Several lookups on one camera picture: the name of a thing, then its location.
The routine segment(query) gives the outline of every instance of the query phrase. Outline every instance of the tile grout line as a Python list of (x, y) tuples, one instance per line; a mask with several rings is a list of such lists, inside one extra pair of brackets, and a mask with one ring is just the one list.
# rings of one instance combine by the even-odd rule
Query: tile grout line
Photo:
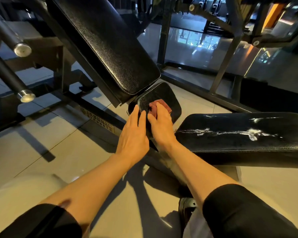
[(23, 171), (25, 171), (27, 168), (29, 168), (32, 164), (34, 164), (36, 161), (38, 161), (40, 158), (42, 158), (45, 154), (47, 154), (50, 150), (52, 150), (53, 148), (55, 148), (57, 145), (59, 145), (61, 142), (63, 142), (65, 139), (67, 139), (71, 134), (73, 134), (75, 131), (77, 131), (77, 129), (75, 129), (72, 133), (70, 133), (68, 136), (66, 136), (63, 140), (61, 140), (59, 143), (57, 143), (55, 146), (53, 146), (51, 149), (49, 149), (48, 151), (46, 151), (43, 155), (41, 155), (38, 159), (36, 159), (33, 163), (31, 163), (30, 165), (28, 165), (25, 169), (23, 169), (21, 172), (19, 172), (16, 176), (18, 176), (19, 174), (21, 174)]

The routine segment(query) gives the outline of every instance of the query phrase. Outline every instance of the black sleeve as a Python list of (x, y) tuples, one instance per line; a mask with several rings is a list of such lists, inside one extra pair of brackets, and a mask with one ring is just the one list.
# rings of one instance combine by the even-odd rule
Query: black sleeve
[(0, 233), (0, 238), (8, 237), (81, 238), (82, 229), (65, 209), (52, 204), (40, 204), (19, 216)]
[(241, 185), (215, 189), (202, 210), (214, 238), (298, 237), (298, 229), (289, 220)]

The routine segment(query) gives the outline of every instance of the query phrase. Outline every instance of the shiny floor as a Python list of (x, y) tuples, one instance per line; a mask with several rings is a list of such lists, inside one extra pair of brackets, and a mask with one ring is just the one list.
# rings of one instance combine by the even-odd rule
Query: shiny floor
[[(75, 63), (73, 69), (80, 68)], [(174, 75), (195, 79), (190, 72), (172, 70)], [(48, 69), (18, 72), (28, 84), (48, 78)], [(207, 100), (170, 84), (182, 116), (175, 129), (192, 113), (229, 113)], [(77, 86), (71, 87), (75, 92)], [(7, 87), (0, 80), (0, 93)], [(126, 120), (127, 104), (114, 108), (99, 88), (86, 99), (103, 110), (111, 110)], [(53, 95), (23, 104), (27, 116), (21, 124), (0, 132), (0, 186), (27, 174), (55, 174), (69, 183), (106, 160), (117, 144), (117, 137), (88, 120), (69, 106), (48, 108), (58, 99)], [(108, 207), (101, 214), (91, 237), (180, 237), (177, 214), (179, 183), (144, 162), (137, 164), (111, 193)], [(298, 226), (298, 169), (241, 167), (241, 182), (270, 196)]]
[[(138, 38), (154, 61), (158, 57), (160, 31), (160, 25), (150, 24)], [(171, 27), (165, 62), (218, 70), (230, 43), (231, 39)], [(298, 93), (298, 55), (281, 48), (258, 49), (241, 42), (226, 71)]]

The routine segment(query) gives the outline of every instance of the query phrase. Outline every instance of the padded cushion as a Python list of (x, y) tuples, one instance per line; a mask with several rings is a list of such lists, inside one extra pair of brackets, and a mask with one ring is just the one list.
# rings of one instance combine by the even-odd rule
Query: padded cushion
[(160, 77), (158, 67), (107, 0), (47, 0), (47, 7), (68, 36), (62, 40), (65, 46), (114, 106)]
[[(143, 110), (146, 113), (149, 112), (149, 104), (155, 100), (162, 99), (166, 102), (166, 104), (171, 108), (171, 119), (172, 123), (175, 123), (178, 118), (181, 116), (182, 109), (181, 106), (175, 97), (172, 89), (166, 82), (160, 82), (153, 85), (151, 88), (146, 90), (143, 94), (138, 96), (134, 101), (132, 101), (128, 106), (128, 112), (131, 114), (136, 104), (139, 106), (139, 113)], [(147, 120), (147, 130), (148, 134), (151, 133), (151, 125)]]
[(298, 168), (298, 114), (192, 114), (177, 140), (213, 165)]

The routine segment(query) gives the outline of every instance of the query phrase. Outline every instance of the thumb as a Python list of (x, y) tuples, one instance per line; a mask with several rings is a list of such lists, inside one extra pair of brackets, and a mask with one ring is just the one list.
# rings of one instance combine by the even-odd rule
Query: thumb
[(157, 122), (156, 118), (152, 114), (148, 114), (148, 120), (151, 125), (154, 125)]

